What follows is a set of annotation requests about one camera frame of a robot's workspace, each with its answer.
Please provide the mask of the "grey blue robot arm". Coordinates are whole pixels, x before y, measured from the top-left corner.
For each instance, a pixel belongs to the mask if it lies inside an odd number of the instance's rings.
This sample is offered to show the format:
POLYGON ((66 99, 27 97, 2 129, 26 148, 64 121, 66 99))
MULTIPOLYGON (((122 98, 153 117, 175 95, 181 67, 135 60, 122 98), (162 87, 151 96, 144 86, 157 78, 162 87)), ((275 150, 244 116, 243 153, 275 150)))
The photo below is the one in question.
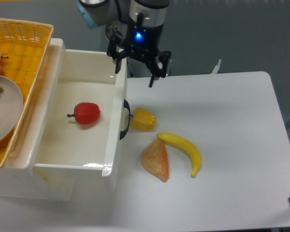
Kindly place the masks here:
POLYGON ((78 0, 77 7, 89 28, 106 26, 107 55, 116 64, 127 57, 146 65, 149 86, 167 76, 171 51, 160 51, 168 0, 78 0))

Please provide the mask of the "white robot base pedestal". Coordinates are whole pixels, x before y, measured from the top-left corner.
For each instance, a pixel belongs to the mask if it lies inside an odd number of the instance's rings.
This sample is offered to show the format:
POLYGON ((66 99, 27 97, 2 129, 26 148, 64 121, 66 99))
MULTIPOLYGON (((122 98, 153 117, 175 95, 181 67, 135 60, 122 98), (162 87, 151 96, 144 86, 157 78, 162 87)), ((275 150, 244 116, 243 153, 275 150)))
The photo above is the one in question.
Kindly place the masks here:
MULTIPOLYGON (((123 36, 125 36, 126 32, 127 32, 127 27, 126 27, 126 30, 124 32, 120 31, 119 29, 115 29, 114 32, 118 30, 123 36)), ((160 48, 159 45, 158 45, 158 49, 160 51, 169 51, 167 49, 160 48)), ((127 59, 127 64, 129 66, 129 72, 130 72, 131 76, 133 76, 133 77, 145 77, 145 76, 151 77, 151 72, 149 70, 149 65, 147 65, 145 63, 142 63, 140 61, 137 61, 135 59, 132 59, 130 57, 126 57, 124 59, 127 59)))

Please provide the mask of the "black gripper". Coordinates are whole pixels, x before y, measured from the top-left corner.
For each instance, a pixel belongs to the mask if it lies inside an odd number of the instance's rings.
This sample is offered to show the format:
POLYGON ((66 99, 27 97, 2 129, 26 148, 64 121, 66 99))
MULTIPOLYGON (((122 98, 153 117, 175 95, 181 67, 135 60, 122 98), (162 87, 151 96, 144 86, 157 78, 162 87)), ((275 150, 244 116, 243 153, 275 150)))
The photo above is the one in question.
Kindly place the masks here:
POLYGON ((115 73, 121 69, 122 59, 130 57, 149 65, 151 78, 149 87, 155 80, 168 76, 171 62, 170 51, 160 51, 158 45, 162 34, 163 24, 150 25, 151 18, 145 14, 135 14, 128 19, 126 35, 118 30, 109 39, 107 55, 115 62, 115 73))

